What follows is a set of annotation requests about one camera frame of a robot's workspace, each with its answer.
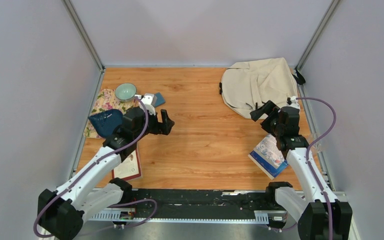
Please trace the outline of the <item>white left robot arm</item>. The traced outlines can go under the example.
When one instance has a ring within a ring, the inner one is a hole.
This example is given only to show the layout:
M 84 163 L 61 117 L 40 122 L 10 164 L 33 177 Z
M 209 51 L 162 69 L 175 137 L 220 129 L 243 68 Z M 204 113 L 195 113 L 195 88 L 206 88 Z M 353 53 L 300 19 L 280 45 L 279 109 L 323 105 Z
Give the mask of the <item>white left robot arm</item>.
M 139 140 L 147 134 L 168 135 L 174 125 L 165 109 L 161 109 L 160 115 L 139 106 L 128 109 L 121 123 L 76 175 L 55 190 L 45 189 L 39 195 L 34 234 L 39 238 L 72 240 L 84 223 L 102 210 L 137 204 L 132 197 L 132 185 L 119 177 L 100 190 L 94 188 L 137 149 Z

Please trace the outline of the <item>beige canvas backpack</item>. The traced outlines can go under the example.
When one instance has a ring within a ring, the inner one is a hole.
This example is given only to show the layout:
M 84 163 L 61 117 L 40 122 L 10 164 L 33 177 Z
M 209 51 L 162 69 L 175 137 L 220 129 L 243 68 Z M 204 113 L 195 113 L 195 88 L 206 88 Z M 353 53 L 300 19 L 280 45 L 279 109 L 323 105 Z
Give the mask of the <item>beige canvas backpack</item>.
M 298 96 L 298 83 L 283 57 L 240 61 L 223 73 L 219 94 L 230 109 L 250 119 L 268 101 L 285 107 L 287 98 Z

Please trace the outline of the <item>floral cover book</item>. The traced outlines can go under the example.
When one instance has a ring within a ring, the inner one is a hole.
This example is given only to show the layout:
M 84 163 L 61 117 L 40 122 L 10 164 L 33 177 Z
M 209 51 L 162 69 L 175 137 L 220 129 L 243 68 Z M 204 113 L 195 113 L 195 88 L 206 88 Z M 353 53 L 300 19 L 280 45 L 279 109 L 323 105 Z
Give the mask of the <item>floral cover book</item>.
M 286 161 L 282 152 L 277 147 L 276 138 L 271 134 L 266 135 L 252 151 L 257 152 L 275 167 L 278 167 L 283 161 Z

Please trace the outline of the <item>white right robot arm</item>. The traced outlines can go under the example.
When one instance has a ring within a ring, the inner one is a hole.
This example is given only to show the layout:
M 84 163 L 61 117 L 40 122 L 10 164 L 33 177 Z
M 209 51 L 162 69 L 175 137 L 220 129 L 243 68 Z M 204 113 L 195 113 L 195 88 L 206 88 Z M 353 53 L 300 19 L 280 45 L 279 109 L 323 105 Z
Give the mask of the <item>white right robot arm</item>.
M 347 240 L 353 210 L 331 190 L 315 164 L 307 139 L 300 134 L 299 98 L 287 99 L 286 105 L 272 101 L 250 112 L 253 121 L 267 117 L 261 128 L 276 139 L 276 146 L 294 170 L 303 190 L 300 196 L 288 182 L 271 182 L 266 188 L 266 205 L 273 210 L 284 208 L 296 221 L 301 240 Z

